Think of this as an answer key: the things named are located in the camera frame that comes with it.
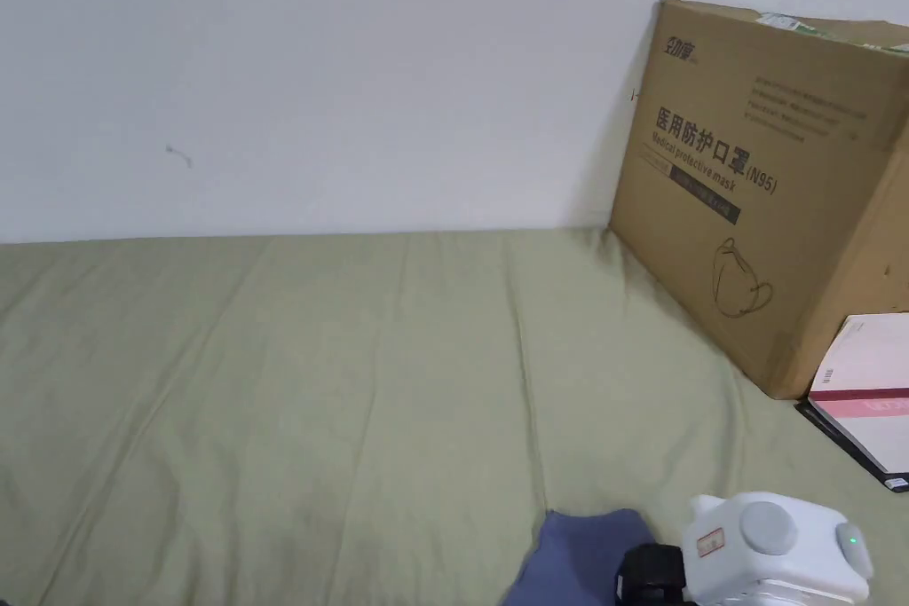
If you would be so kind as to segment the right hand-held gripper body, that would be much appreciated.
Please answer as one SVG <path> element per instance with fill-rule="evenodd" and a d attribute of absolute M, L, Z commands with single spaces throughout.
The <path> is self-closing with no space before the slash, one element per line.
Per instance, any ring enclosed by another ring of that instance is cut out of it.
<path fill-rule="evenodd" d="M 618 605 L 865 605 L 873 563 L 840 512 L 771 492 L 699 495 L 681 543 L 631 548 Z"/>

